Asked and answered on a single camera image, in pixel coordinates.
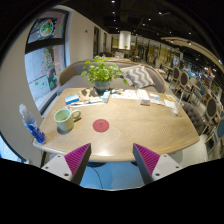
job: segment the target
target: potted plant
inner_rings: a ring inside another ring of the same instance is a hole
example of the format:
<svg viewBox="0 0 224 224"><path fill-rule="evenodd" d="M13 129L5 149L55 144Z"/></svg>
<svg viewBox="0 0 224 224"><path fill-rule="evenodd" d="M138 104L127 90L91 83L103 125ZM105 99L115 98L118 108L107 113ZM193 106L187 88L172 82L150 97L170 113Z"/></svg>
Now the potted plant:
<svg viewBox="0 0 224 224"><path fill-rule="evenodd" d="M83 69L88 66L87 71L83 71L81 76L88 76L88 81L95 83L95 88L97 92L103 93L105 90L109 90L110 83L113 79L117 79L122 75L122 72L119 71L117 64L110 65L109 63L104 63L105 59L100 58L98 55L94 57L93 63L90 61L85 62Z"/></svg>

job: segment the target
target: green mug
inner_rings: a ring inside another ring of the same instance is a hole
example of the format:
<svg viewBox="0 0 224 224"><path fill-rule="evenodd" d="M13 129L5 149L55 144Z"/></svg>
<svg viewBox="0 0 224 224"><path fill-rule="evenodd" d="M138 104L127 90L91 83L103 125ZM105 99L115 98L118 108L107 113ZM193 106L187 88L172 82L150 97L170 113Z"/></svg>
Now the green mug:
<svg viewBox="0 0 224 224"><path fill-rule="evenodd" d="M61 131L70 131L74 127L74 120L81 115L80 110L70 111L68 109L62 109L55 113L54 120Z"/></svg>

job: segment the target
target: glass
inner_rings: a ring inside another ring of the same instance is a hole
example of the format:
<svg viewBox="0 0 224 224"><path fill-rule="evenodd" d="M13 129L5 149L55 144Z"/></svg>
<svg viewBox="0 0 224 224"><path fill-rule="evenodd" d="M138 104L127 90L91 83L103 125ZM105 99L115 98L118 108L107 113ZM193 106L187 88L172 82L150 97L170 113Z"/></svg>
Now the glass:
<svg viewBox="0 0 224 224"><path fill-rule="evenodd" d="M65 27L65 13L45 12L35 22L28 39L28 43L51 38L63 38Z"/></svg>
<svg viewBox="0 0 224 224"><path fill-rule="evenodd" d="M25 55L27 81L39 110L56 93L64 68L64 45L44 47Z"/></svg>

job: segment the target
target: water bottle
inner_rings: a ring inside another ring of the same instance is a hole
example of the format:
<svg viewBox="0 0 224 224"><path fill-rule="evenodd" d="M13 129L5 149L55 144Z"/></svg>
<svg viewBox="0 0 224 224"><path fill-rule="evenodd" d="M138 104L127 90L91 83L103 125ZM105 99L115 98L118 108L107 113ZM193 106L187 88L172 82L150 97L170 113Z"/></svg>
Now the water bottle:
<svg viewBox="0 0 224 224"><path fill-rule="evenodd" d="M19 112L23 117L23 124L37 140L37 142L44 144L46 142L45 134L37 127L37 122L35 121L31 112L28 112L24 104L20 104Z"/></svg>

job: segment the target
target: door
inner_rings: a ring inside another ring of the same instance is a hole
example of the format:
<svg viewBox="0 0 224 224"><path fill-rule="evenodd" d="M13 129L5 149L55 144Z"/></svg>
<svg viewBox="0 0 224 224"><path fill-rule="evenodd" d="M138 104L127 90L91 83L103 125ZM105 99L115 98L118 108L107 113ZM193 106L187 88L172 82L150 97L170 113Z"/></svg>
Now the door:
<svg viewBox="0 0 224 224"><path fill-rule="evenodd" d="M107 34L104 33L104 37L103 37L103 52L106 52L106 46L107 46Z"/></svg>

